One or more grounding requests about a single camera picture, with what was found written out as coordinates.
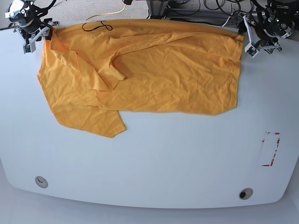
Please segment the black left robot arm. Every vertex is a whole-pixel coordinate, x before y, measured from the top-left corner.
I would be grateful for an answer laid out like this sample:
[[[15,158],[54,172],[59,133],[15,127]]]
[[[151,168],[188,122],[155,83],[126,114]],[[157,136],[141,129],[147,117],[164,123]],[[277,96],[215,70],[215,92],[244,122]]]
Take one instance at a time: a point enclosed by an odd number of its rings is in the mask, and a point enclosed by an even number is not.
[[[299,2],[297,0],[268,0],[261,6],[256,0],[256,15],[253,12],[242,14],[238,24],[238,33],[247,33],[249,43],[245,52],[255,57],[260,51],[272,54],[281,51],[279,38],[290,37],[299,29]]]

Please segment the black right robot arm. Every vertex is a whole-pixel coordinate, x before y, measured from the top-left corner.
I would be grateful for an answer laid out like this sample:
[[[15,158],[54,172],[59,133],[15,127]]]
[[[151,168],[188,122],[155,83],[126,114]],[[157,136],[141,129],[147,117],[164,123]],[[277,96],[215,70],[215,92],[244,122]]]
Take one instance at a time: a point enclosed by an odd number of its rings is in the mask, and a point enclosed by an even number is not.
[[[59,25],[52,18],[42,20],[56,1],[53,0],[47,7],[40,8],[35,5],[33,0],[14,0],[5,18],[15,25],[16,32],[23,39],[23,50],[25,53],[35,51],[35,42],[52,39],[53,27]]]

